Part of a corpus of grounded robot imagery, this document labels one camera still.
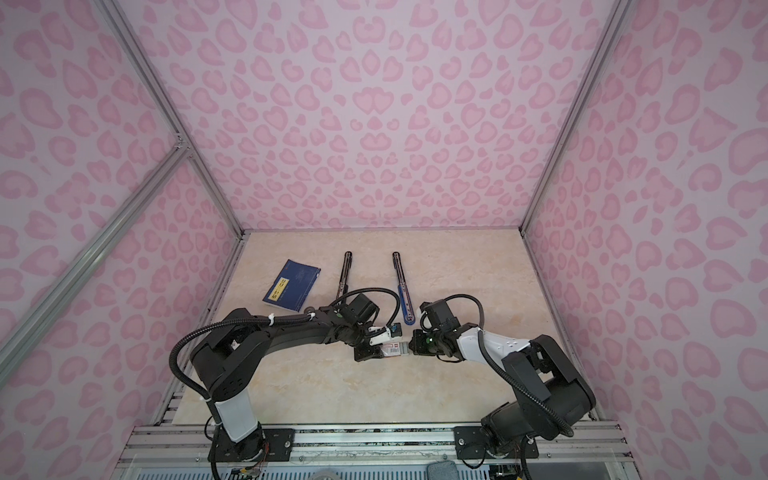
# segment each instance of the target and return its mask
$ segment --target blue book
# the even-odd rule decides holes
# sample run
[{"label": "blue book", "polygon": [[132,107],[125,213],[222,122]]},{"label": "blue book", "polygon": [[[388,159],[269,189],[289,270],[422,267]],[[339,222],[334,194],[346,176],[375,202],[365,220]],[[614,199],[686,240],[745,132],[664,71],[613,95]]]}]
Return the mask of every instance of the blue book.
[{"label": "blue book", "polygon": [[318,275],[319,268],[288,260],[263,301],[299,312]]}]

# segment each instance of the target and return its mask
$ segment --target heart pattern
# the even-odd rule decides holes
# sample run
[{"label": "heart pattern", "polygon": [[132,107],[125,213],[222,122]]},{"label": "heart pattern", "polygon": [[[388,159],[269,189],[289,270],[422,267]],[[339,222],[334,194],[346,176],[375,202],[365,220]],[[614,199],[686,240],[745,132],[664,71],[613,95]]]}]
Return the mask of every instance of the heart pattern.
[{"label": "heart pattern", "polygon": [[518,226],[612,2],[121,4],[240,222],[290,229]]},{"label": "heart pattern", "polygon": [[89,2],[0,11],[0,344],[175,143]]},{"label": "heart pattern", "polygon": [[766,17],[639,2],[529,237],[643,478],[768,476]]},{"label": "heart pattern", "polygon": [[0,458],[13,458],[0,476],[111,473],[134,425],[158,407],[168,353],[200,318],[233,240],[182,164],[0,391]]}]

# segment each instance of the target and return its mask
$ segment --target robotic arm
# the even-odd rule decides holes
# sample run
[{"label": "robotic arm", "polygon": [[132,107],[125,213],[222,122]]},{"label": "robotic arm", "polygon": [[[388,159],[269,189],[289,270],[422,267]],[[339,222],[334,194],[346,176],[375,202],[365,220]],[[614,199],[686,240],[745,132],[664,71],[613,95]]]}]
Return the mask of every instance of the robotic arm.
[{"label": "robotic arm", "polygon": [[[371,317],[379,308],[362,294],[368,291],[389,293],[398,300],[396,311],[383,328],[372,326]],[[345,304],[343,300],[352,295],[357,297]],[[458,321],[447,304],[454,298],[477,303],[479,325]],[[266,439],[246,390],[265,355],[308,343],[340,341],[355,349],[357,360],[370,358],[365,353],[372,345],[381,343],[382,338],[402,335],[399,324],[392,323],[398,309],[397,293],[361,289],[341,296],[329,306],[309,308],[299,316],[252,316],[246,309],[233,310],[222,322],[185,336],[171,351],[171,372],[207,400],[217,432],[221,429],[226,433],[214,434],[213,458],[209,458],[212,463],[216,450],[226,452],[229,461],[249,461],[266,455]],[[413,353],[445,356],[451,359],[446,361],[453,362],[485,363],[515,391],[517,402],[505,403],[481,420],[485,451],[507,455],[526,437],[553,439],[560,433],[571,436],[571,425],[594,407],[594,394],[550,336],[524,340],[485,333],[482,305],[470,296],[423,303],[421,310],[422,329],[414,330],[409,344]],[[176,357],[184,345],[204,333],[208,335],[190,354],[203,388],[181,372]],[[551,372],[553,377],[543,382],[538,372]]]}]

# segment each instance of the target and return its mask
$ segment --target beige marble tabletop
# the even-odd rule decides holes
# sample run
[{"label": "beige marble tabletop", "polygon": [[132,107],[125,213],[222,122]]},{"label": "beige marble tabletop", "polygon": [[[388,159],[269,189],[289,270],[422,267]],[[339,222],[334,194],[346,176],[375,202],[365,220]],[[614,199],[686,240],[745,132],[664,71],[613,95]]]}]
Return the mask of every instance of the beige marble tabletop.
[{"label": "beige marble tabletop", "polygon": [[[517,230],[252,233],[216,320],[239,307],[254,314],[290,314],[261,301],[288,259],[322,269],[304,306],[327,305],[335,298],[347,250],[353,252],[351,290],[397,291],[392,252],[399,251],[414,309],[424,301],[469,293],[485,308],[486,330],[522,339],[544,333],[559,342]],[[394,299],[383,293],[369,298],[381,307],[378,323],[385,323]],[[452,300],[450,307],[461,322],[477,323],[474,303]],[[411,329],[404,329],[404,339]],[[262,423],[478,421],[515,400],[511,388],[480,363],[451,365],[414,355],[357,363],[343,343],[269,354],[248,391]],[[174,424],[199,425],[208,416],[200,396],[187,390]]]}]

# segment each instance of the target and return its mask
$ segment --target wall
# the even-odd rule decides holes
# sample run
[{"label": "wall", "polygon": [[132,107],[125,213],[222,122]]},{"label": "wall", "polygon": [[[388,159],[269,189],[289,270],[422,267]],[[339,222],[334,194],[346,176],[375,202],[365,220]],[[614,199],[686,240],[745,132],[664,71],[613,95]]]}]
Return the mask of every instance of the wall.
[{"label": "wall", "polygon": [[252,228],[519,225],[612,3],[121,2]]},{"label": "wall", "polygon": [[0,345],[175,143],[88,0],[0,5]]},{"label": "wall", "polygon": [[646,479],[768,475],[768,4],[641,2],[532,246]]},{"label": "wall", "polygon": [[0,392],[0,476],[109,475],[170,380],[233,235],[183,164]]}]

